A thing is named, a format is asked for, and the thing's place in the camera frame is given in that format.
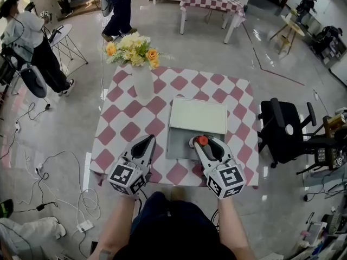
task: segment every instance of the hand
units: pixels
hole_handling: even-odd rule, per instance
[[[49,22],[49,17],[48,17],[48,16],[45,16],[45,17],[43,17],[43,20],[44,20],[44,23],[45,23],[45,24],[48,24],[48,22]]]

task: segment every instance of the floor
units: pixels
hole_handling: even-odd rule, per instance
[[[214,12],[209,24],[204,22],[206,9],[189,8],[184,35],[179,34],[181,11],[175,3],[159,2],[153,5],[147,0],[133,0],[132,26],[138,28],[143,35],[150,36],[154,47],[175,57],[175,60],[163,60],[164,66],[189,68],[225,74],[247,79],[251,82],[255,102],[277,97],[279,100],[295,103],[299,112],[306,116],[306,102],[311,102],[317,120],[336,108],[345,106],[347,92],[334,77],[324,68],[309,48],[298,38],[291,53],[278,55],[279,44],[269,38],[283,26],[278,12],[273,8],[259,9],[249,5],[247,19],[243,25],[234,30],[228,45],[223,43],[226,31],[221,29],[222,14]],[[80,163],[78,165],[69,152],[48,159],[43,171],[49,173],[44,182],[61,200],[77,206],[79,196],[78,180],[83,189],[92,188],[97,191],[101,215],[98,220],[89,216],[80,202],[86,219],[90,219],[95,228],[87,232],[81,245],[84,254],[88,254],[91,241],[97,241],[102,225],[112,209],[117,205],[119,194],[110,184],[99,186],[99,178],[89,173],[88,165],[102,108],[102,92],[107,91],[115,65],[107,65],[102,56],[104,47],[100,34],[108,18],[101,13],[93,12],[76,16],[65,21],[73,25],[71,39],[88,60],[75,71],[70,78],[76,79],[76,87],[70,97],[58,97],[49,90],[47,100],[52,109],[42,113],[34,121],[24,116],[20,120],[21,131],[16,134],[15,142],[9,156],[5,157],[0,168],[0,199],[13,199],[15,210],[35,208],[41,203],[41,192],[34,186],[33,199],[30,199],[33,179],[37,178],[34,168],[48,156],[63,150],[72,151]],[[82,61],[73,60],[68,69],[73,70]],[[34,117],[46,105],[44,100],[34,97],[26,87],[18,83],[17,96],[6,100],[2,109],[5,118],[0,126],[5,135],[2,154],[7,151],[13,139],[15,121],[28,110],[29,105],[36,103],[30,113]],[[319,94],[321,101],[316,101],[313,90]],[[267,148],[259,156],[259,187],[246,187],[235,197],[236,207],[246,229],[250,244],[257,258],[276,252],[289,256],[299,239],[302,229],[306,228],[306,220],[311,212],[315,212],[313,220],[320,220],[323,214],[329,213],[331,206],[337,207],[341,195],[324,199],[317,195],[309,203],[302,200],[308,191],[303,188],[301,176],[295,172],[302,170],[307,164],[307,157],[300,157],[286,165],[279,164],[271,169],[271,159]],[[44,202],[54,201],[54,196],[46,186],[40,183],[44,191]],[[144,191],[149,196],[155,190],[169,186],[148,184]],[[196,203],[204,213],[211,217],[216,210],[217,200],[207,188],[187,188],[189,200]],[[86,196],[95,198],[92,191]],[[86,204],[94,205],[87,200]],[[59,208],[50,205],[43,211],[14,213],[12,219],[20,223],[41,217],[54,215],[67,228],[68,236],[58,242],[49,242],[42,246],[43,251],[53,257],[62,249],[73,259],[84,259],[78,251],[78,244],[83,238],[76,230],[76,209],[58,201]],[[97,210],[89,210],[93,217],[98,217]]]

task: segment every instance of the vase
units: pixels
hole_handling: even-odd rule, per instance
[[[153,77],[147,65],[142,67],[132,66],[132,79],[137,96],[148,100],[154,95]]]

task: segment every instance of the pink and white checkered tablecloth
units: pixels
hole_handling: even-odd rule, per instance
[[[256,108],[248,81],[202,71],[159,67],[152,71],[155,95],[147,103],[138,99],[130,65],[118,67],[108,89],[95,134],[90,169],[108,174],[125,146],[142,135],[154,134],[157,146],[151,182],[205,186],[201,165],[187,159],[167,159],[166,140],[175,96],[226,104],[226,143],[245,172],[247,185],[258,185]]]
[[[187,7],[201,7],[221,11],[232,11],[242,16],[245,20],[245,12],[240,0],[181,0],[181,10],[186,11]]]

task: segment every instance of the office chair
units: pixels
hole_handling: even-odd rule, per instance
[[[258,132],[262,139],[259,143],[259,152],[267,145],[274,162],[271,167],[275,168],[278,163],[285,164],[303,154],[313,154],[317,147],[323,148],[330,144],[325,137],[317,138],[313,143],[304,141],[302,128],[310,122],[316,126],[316,116],[311,103],[307,103],[308,117],[300,122],[298,111],[294,104],[279,102],[277,98],[260,103],[261,114],[259,119],[264,122],[264,128]]]

